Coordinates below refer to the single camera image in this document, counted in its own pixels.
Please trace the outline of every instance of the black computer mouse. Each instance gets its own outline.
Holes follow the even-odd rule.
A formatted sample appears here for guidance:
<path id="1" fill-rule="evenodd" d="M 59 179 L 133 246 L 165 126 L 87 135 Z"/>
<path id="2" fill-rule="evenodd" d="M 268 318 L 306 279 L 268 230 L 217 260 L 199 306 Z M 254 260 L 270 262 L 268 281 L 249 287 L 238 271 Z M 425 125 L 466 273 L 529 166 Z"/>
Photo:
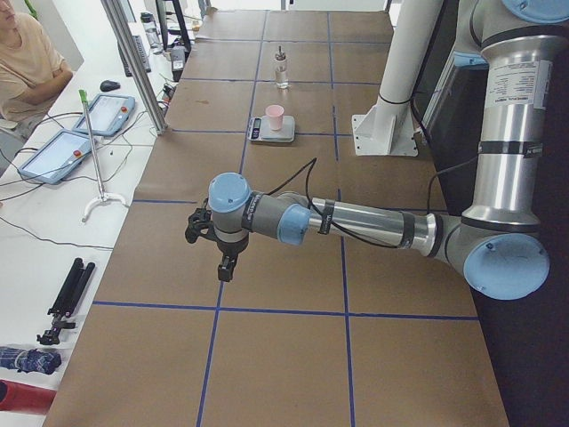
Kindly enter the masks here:
<path id="1" fill-rule="evenodd" d="M 101 92 L 110 92 L 114 91 L 115 89 L 119 89 L 121 84 L 118 82 L 113 82 L 112 80 L 105 80 L 100 84 L 100 91 Z"/>

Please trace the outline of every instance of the dark background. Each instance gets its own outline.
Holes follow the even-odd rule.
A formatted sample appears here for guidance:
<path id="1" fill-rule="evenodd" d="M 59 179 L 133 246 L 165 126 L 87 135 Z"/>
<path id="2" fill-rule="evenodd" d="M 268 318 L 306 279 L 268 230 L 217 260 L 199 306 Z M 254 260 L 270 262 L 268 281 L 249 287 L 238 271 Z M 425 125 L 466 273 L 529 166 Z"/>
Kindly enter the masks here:
<path id="1" fill-rule="evenodd" d="M 447 0 L 415 96 L 424 114 L 452 49 L 458 0 Z M 545 284 L 521 300 L 496 301 L 472 291 L 511 427 L 569 426 L 569 50 L 557 56 L 551 80 L 533 212 L 549 252 Z M 462 70 L 445 91 L 429 127 L 438 171 L 477 154 L 486 71 Z M 476 165 L 440 176 L 448 211 L 472 202 Z"/>

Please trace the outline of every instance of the beige t-shirt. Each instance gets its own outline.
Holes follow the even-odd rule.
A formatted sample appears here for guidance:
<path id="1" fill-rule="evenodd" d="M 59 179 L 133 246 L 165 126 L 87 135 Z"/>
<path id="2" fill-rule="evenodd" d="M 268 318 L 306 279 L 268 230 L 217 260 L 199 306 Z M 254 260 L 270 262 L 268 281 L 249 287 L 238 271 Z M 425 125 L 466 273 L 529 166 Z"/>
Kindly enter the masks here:
<path id="1" fill-rule="evenodd" d="M 26 13 L 17 13 L 21 46 L 11 48 L 0 44 L 0 112 L 4 118 L 19 122 L 38 113 L 46 113 L 57 97 L 38 105 L 16 101 L 27 87 L 35 87 L 53 78 L 63 57 L 55 50 L 37 20 Z"/>

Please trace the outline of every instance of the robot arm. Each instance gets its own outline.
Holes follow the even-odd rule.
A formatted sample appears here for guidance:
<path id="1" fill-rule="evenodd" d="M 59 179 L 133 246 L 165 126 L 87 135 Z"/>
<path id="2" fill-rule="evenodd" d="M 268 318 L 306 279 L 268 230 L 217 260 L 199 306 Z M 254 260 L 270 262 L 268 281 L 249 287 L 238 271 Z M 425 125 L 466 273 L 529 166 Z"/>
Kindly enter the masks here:
<path id="1" fill-rule="evenodd" d="M 211 210 L 198 208 L 186 230 L 189 243 L 199 237 L 217 243 L 220 280 L 232 279 L 250 232 L 299 245 L 315 229 L 416 249 L 496 299 L 522 298 L 542 285 L 549 257 L 535 238 L 533 183 L 551 64 L 569 45 L 569 0 L 461 0 L 460 7 L 456 46 L 481 53 L 489 67 L 472 206 L 461 217 L 419 216 L 293 193 L 273 197 L 252 191 L 239 174 L 224 173 L 210 185 Z"/>

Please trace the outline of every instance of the white stand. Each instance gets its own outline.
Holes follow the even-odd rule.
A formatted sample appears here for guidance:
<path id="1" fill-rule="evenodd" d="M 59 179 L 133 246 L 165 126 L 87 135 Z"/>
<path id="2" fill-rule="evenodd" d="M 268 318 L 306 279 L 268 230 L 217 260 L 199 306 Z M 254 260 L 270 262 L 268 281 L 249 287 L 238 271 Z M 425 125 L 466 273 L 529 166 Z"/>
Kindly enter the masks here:
<path id="1" fill-rule="evenodd" d="M 118 200 L 124 207 L 129 207 L 126 199 L 120 194 L 107 193 L 105 191 L 105 184 L 100 177 L 99 158 L 97 157 L 97 147 L 95 147 L 95 139 L 92 135 L 91 118 L 89 117 L 89 103 L 87 102 L 87 93 L 83 90 L 81 93 L 81 102 L 83 103 L 83 110 L 85 115 L 85 123 L 87 124 L 87 132 L 89 133 L 89 141 L 91 141 L 91 155 L 92 161 L 95 166 L 95 174 L 97 175 L 97 184 L 99 185 L 99 196 L 91 200 L 85 207 L 82 222 L 87 222 L 91 211 L 98 205 L 107 205 L 111 200 Z"/>
<path id="2" fill-rule="evenodd" d="M 401 6 L 380 96 L 364 116 L 352 116 L 358 156 L 417 156 L 409 100 L 443 0 L 405 0 Z"/>

